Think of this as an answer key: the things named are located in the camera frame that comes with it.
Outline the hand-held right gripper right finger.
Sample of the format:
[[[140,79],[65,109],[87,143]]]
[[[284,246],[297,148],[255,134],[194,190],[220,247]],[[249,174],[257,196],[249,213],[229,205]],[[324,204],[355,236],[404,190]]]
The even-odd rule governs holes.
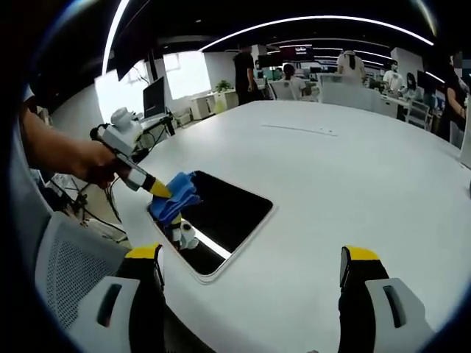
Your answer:
[[[341,248],[339,352],[419,352],[433,337],[425,306],[371,250]]]

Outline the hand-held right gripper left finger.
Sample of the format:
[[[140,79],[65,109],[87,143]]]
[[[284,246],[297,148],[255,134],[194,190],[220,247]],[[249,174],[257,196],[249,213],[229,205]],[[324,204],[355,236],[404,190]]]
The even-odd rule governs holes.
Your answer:
[[[81,352],[165,352],[166,300],[153,243],[129,251],[78,304],[71,338]]]

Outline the person's left hand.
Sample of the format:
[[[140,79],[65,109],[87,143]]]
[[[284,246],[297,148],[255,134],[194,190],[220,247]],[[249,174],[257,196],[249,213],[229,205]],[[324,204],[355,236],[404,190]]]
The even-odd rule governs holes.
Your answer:
[[[79,141],[73,160],[72,174],[106,189],[115,179],[116,156],[98,141]]]

